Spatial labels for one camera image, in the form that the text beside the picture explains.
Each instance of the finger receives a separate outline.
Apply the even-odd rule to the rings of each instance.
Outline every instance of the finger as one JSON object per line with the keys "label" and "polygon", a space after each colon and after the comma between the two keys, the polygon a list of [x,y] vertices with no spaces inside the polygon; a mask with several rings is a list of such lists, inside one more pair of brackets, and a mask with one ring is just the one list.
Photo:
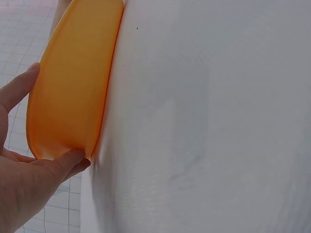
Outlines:
{"label": "finger", "polygon": [[31,162],[36,160],[35,158],[27,157],[27,156],[18,154],[18,153],[14,152],[14,151],[10,151],[10,152],[15,156],[15,158],[17,158],[17,160],[19,162],[31,163]]}
{"label": "finger", "polygon": [[14,162],[18,162],[18,159],[11,153],[11,151],[7,150],[6,148],[2,148],[1,156]]}
{"label": "finger", "polygon": [[78,173],[84,171],[91,165],[91,162],[84,158],[80,163],[78,163],[76,166],[73,167],[73,169],[69,172],[69,174],[63,179],[62,182],[65,182],[69,178],[77,175]]}
{"label": "finger", "polygon": [[10,112],[31,91],[40,72],[40,64],[29,69],[0,89],[0,104]]}
{"label": "finger", "polygon": [[7,150],[6,148],[3,148],[2,156],[14,162],[31,163],[35,160],[35,158],[20,155],[19,153]]}
{"label": "finger", "polygon": [[82,150],[71,150],[57,157],[51,163],[45,163],[55,178],[55,182],[60,184],[70,171],[80,163],[85,156]]}

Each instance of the skin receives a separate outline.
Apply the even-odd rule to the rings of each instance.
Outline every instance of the skin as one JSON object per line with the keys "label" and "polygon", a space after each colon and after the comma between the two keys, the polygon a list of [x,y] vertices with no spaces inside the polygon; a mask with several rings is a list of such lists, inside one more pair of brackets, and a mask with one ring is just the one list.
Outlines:
{"label": "skin", "polygon": [[90,166],[81,150],[68,151],[51,161],[3,147],[8,113],[31,91],[39,71],[40,64],[35,63],[0,89],[0,232],[15,232],[44,207],[63,181]]}

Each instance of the white tile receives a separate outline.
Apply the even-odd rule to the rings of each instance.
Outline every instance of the white tile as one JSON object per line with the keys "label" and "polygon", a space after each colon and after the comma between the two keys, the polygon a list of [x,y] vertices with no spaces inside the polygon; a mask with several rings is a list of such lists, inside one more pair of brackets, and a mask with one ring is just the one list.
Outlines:
{"label": "white tile", "polygon": [[19,104],[16,105],[10,112],[9,112],[9,117],[12,117],[13,121],[14,121],[14,118],[17,114],[17,109],[19,108]]}
{"label": "white tile", "polygon": [[9,60],[10,53],[0,52],[0,61],[7,62]]}
{"label": "white tile", "polygon": [[30,219],[28,222],[24,224],[24,227],[38,232],[44,232],[44,221],[39,219]]}
{"label": "white tile", "polygon": [[25,119],[26,118],[26,111],[27,111],[27,106],[20,104],[18,107],[18,110],[16,112],[16,117]]}
{"label": "white tile", "polygon": [[29,47],[28,51],[26,52],[27,55],[37,56],[39,57],[42,52],[42,47]]}
{"label": "white tile", "polygon": [[16,75],[24,73],[28,68],[29,68],[29,66],[27,66],[27,65],[20,65],[17,72],[16,72]]}
{"label": "white tile", "polygon": [[0,20],[0,27],[4,27],[7,23],[7,20]]}
{"label": "white tile", "polygon": [[47,43],[47,39],[34,38],[31,46],[44,47]]}
{"label": "white tile", "polygon": [[8,36],[6,43],[7,44],[12,44],[12,45],[17,45],[19,42],[20,36],[17,35],[10,35]]}
{"label": "white tile", "polygon": [[49,17],[54,17],[55,15],[55,12],[56,12],[56,9],[50,9],[50,12],[49,12]]}
{"label": "white tile", "polygon": [[19,64],[21,60],[23,59],[23,54],[17,54],[17,53],[11,53],[9,56],[8,62],[17,63]]}
{"label": "white tile", "polygon": [[43,24],[46,20],[46,16],[34,16],[32,23]]}
{"label": "white tile", "polygon": [[50,37],[50,33],[49,32],[38,32],[36,37],[41,38],[41,39],[45,39],[47,41]]}
{"label": "white tile", "polygon": [[26,46],[26,45],[16,45],[16,47],[15,47],[15,49],[14,49],[14,53],[26,54],[28,48],[29,48],[29,47]]}
{"label": "white tile", "polygon": [[31,22],[34,18],[34,15],[24,15],[22,18],[21,18],[21,21],[23,22]]}
{"label": "white tile", "polygon": [[34,216],[34,218],[44,220],[44,209],[40,210],[39,213]]}
{"label": "white tile", "polygon": [[69,208],[72,210],[80,210],[80,194],[70,193]]}
{"label": "white tile", "polygon": [[51,24],[43,24],[40,31],[41,32],[49,32],[51,30]]}
{"label": "white tile", "polygon": [[0,35],[0,43],[5,43],[7,38],[8,38],[7,35]]}
{"label": "white tile", "polygon": [[80,227],[69,226],[69,233],[80,233]]}
{"label": "white tile", "polygon": [[2,52],[9,52],[9,53],[11,53],[11,52],[13,52],[13,50],[15,49],[15,46],[16,46],[16,45],[5,44],[5,45],[2,47],[1,51],[2,51]]}
{"label": "white tile", "polygon": [[28,97],[29,97],[29,95],[26,95],[25,98],[23,98],[23,100],[19,104],[27,105],[28,104]]}
{"label": "white tile", "polygon": [[46,233],[69,233],[68,225],[53,222],[45,222],[45,229]]}
{"label": "white tile", "polygon": [[31,66],[34,62],[38,61],[38,56],[24,55],[21,64]]}
{"label": "white tile", "polygon": [[0,61],[0,72],[3,72],[4,67],[5,67],[5,62]]}
{"label": "white tile", "polygon": [[24,233],[24,229],[21,227],[15,233]]}
{"label": "white tile", "polygon": [[39,31],[41,27],[42,27],[42,24],[40,24],[40,23],[32,23],[29,26],[29,30]]}
{"label": "white tile", "polygon": [[38,34],[38,31],[26,30],[24,36],[35,37]]}
{"label": "white tile", "polygon": [[25,29],[21,29],[21,28],[14,28],[11,35],[16,35],[16,36],[22,36],[25,33]]}
{"label": "white tile", "polygon": [[45,220],[68,224],[68,209],[47,205],[45,207]]}
{"label": "white tile", "polygon": [[26,120],[21,118],[15,118],[13,125],[13,132],[26,133]]}
{"label": "white tile", "polygon": [[26,135],[12,132],[8,135],[7,140],[10,140],[11,147],[20,150],[28,150]]}
{"label": "white tile", "polygon": [[72,226],[80,226],[80,211],[69,210],[69,224]]}
{"label": "white tile", "polygon": [[70,179],[70,192],[80,193],[81,192],[81,178],[71,177]]}
{"label": "white tile", "polygon": [[16,28],[28,29],[29,26],[30,26],[30,23],[29,23],[29,22],[19,22],[19,23],[16,25]]}
{"label": "white tile", "polygon": [[69,180],[66,180],[63,182],[57,190],[62,190],[62,191],[69,191]]}
{"label": "white tile", "polygon": [[50,9],[47,8],[47,7],[40,7],[39,10],[38,10],[38,15],[39,16],[48,16],[50,12]]}
{"label": "white tile", "polygon": [[66,208],[69,205],[68,200],[69,200],[68,192],[57,190],[55,194],[50,198],[47,204]]}
{"label": "white tile", "polygon": [[9,116],[9,126],[8,126],[9,131],[12,130],[13,125],[14,125],[14,121],[15,121],[15,118],[13,116]]}
{"label": "white tile", "polygon": [[44,233],[44,232],[33,231],[25,228],[25,233]]}
{"label": "white tile", "polygon": [[8,28],[14,28],[14,27],[16,27],[17,24],[18,24],[18,21],[9,20],[9,21],[7,21],[5,26]]}
{"label": "white tile", "polygon": [[15,78],[15,75],[0,74],[0,85],[1,86],[6,85],[13,78]]}
{"label": "white tile", "polygon": [[19,45],[26,45],[29,46],[31,45],[31,43],[33,42],[34,38],[33,37],[28,37],[28,36],[22,36],[19,39]]}
{"label": "white tile", "polygon": [[3,73],[4,74],[16,75],[18,67],[19,67],[19,64],[6,63],[4,70],[3,70]]}
{"label": "white tile", "polygon": [[4,27],[2,28],[0,34],[1,35],[10,35],[13,31],[13,28]]}

